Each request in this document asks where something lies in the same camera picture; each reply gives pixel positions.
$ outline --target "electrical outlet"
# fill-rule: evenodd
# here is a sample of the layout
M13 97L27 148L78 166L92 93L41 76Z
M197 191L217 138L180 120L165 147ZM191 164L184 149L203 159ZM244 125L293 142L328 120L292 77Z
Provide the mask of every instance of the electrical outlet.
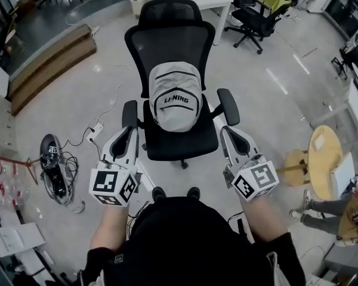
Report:
M90 143L91 143L90 139L93 139L94 141L97 135L101 132L101 130L103 129L103 125L101 123L97 123L93 129L94 132L90 131L90 133L86 137L86 140L88 140L88 142Z

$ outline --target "chair seat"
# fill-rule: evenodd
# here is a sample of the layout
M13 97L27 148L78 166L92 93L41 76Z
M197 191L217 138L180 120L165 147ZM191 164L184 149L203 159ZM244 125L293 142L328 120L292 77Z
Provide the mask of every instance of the chair seat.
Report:
M253 31L259 32L261 26L266 23L266 18L256 12L253 8L244 7L232 12L232 16L241 21Z
M214 121L204 95L196 124L187 132L168 132L155 123L149 101L143 103L147 156L155 161L177 161L211 153L218 148Z

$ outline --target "jeans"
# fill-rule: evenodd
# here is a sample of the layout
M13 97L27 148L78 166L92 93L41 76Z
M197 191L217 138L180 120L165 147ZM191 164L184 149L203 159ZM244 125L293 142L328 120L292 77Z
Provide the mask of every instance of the jeans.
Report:
M341 216L345 212L346 205L350 201L350 198L335 201L314 201L311 200L308 205L308 209L316 212L334 215L329 218L315 218L308 214L301 216L301 222L309 228L318 229L327 233L338 235L340 228Z

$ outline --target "backpack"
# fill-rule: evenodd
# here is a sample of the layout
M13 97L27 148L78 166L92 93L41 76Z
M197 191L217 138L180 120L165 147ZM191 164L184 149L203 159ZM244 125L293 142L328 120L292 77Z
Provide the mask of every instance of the backpack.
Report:
M186 132L202 109L202 81L196 67L183 61L159 64L149 77L150 109L165 131Z

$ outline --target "wooden step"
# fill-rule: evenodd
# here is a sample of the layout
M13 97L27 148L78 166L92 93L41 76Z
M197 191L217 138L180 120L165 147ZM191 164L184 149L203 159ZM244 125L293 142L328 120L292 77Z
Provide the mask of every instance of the wooden step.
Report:
M90 55L97 52L97 46L92 38L77 43L69 50L60 54L52 62L45 64L37 71L26 86L20 88L12 98L12 115L16 116L34 97L46 88L53 80L67 72Z
M60 40L52 44L37 58L35 58L12 82L10 82L8 96L13 99L15 95L28 84L38 73L42 72L48 63L53 62L56 58L71 49L77 43L85 41L91 37L90 28L85 24L78 27L74 31L62 37Z

